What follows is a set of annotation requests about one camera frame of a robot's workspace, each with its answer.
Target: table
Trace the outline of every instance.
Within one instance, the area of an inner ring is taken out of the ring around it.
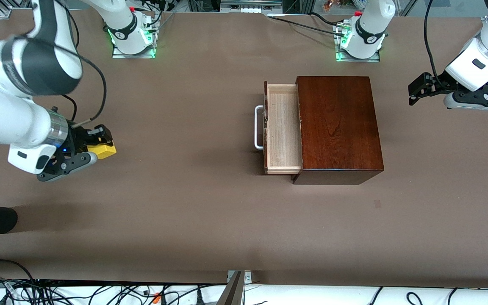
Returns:
[[[446,110],[442,97],[408,106],[407,85],[430,71],[422,19],[393,19],[381,63],[365,64],[335,62],[329,35],[260,14],[202,13],[174,15],[157,58],[113,60],[100,17],[73,15],[79,52],[107,77],[97,123],[118,154],[40,183],[0,145],[0,206],[21,216],[17,232],[0,236],[0,258],[38,278],[223,282],[248,269],[271,284],[488,286],[488,112]],[[0,39],[32,25],[30,11],[15,11]],[[430,19],[429,29],[441,71],[480,20]],[[359,186],[263,175],[254,106],[264,81],[299,75],[370,77],[384,172]],[[70,96],[78,121],[96,112],[93,69]],[[37,101],[72,111],[61,97]],[[0,275],[22,276],[2,265]]]

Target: open drawer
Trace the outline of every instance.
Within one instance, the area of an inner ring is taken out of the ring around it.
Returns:
[[[265,173],[298,174],[302,170],[297,85],[265,82],[263,153]]]
[[[383,171],[368,77],[297,77],[265,82],[263,149],[266,174],[291,174],[295,184],[360,184]]]

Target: white handle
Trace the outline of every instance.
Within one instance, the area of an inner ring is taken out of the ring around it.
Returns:
[[[258,109],[263,109],[263,108],[265,108],[265,107],[263,107],[262,105],[256,106],[255,107],[255,112],[254,112],[255,121],[254,121],[253,126],[254,126],[255,133],[253,134],[254,135],[254,137],[253,137],[253,144],[255,145],[255,148],[256,149],[259,149],[259,150],[263,150],[263,146],[259,146],[259,144],[257,144],[257,137],[259,136],[257,134],[257,110]]]

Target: yellow object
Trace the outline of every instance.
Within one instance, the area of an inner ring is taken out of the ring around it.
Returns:
[[[106,144],[100,144],[95,146],[87,146],[88,151],[97,155],[99,160],[110,157],[116,153],[116,146],[108,146]]]

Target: dark wooden box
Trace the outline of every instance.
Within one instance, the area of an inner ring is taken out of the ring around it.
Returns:
[[[357,185],[383,171],[368,77],[265,82],[265,173],[301,185]]]

